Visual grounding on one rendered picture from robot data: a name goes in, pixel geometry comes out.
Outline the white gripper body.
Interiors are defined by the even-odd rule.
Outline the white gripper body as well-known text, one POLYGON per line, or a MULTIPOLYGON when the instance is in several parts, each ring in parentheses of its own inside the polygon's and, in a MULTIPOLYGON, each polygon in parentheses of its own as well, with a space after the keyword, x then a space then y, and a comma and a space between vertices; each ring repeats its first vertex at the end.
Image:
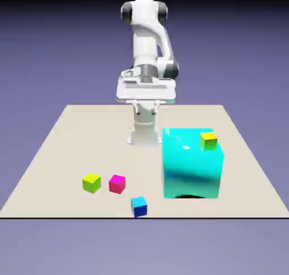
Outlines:
POLYGON ((139 77, 120 77, 116 89, 119 101, 161 101, 176 99, 176 82, 173 79, 152 78, 152 82, 141 82, 139 77))

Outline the small yellow cube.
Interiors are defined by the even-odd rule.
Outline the small yellow cube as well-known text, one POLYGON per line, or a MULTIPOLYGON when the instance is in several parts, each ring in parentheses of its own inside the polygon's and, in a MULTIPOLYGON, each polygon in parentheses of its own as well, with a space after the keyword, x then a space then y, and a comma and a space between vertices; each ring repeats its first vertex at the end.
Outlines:
POLYGON ((200 133, 199 145, 204 151, 215 150, 217 148, 218 138, 213 132, 200 133))

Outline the small magenta cube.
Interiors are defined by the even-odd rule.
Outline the small magenta cube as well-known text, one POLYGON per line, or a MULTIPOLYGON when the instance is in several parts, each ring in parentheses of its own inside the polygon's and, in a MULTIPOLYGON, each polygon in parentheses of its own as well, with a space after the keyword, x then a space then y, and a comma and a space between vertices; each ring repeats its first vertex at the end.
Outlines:
POLYGON ((121 194, 126 187, 126 178, 120 175, 113 175, 108 183, 110 192, 121 194))

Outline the small lime cube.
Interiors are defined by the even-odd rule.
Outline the small lime cube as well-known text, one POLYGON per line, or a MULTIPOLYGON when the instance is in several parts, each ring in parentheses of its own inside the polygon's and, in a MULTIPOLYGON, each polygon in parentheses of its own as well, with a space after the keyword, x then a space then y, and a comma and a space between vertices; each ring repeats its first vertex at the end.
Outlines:
POLYGON ((87 174, 82 179, 83 190, 94 194, 97 190, 101 188, 101 177, 96 174, 87 174))

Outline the small blue cube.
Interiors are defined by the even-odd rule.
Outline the small blue cube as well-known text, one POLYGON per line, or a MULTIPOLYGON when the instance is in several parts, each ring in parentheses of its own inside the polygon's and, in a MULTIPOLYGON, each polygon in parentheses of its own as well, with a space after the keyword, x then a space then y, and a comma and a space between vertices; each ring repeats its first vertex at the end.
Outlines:
POLYGON ((147 202, 144 197, 132 198, 131 207, 135 218, 147 215, 147 202))

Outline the large cyan box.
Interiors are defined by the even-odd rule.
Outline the large cyan box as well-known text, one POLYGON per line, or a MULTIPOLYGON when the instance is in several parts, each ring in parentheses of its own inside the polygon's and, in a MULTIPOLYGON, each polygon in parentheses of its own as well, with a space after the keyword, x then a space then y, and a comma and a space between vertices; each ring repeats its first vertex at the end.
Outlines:
POLYGON ((219 144, 213 150, 200 146, 202 133, 212 128, 163 128, 164 198, 213 198, 220 190, 224 153, 219 144))

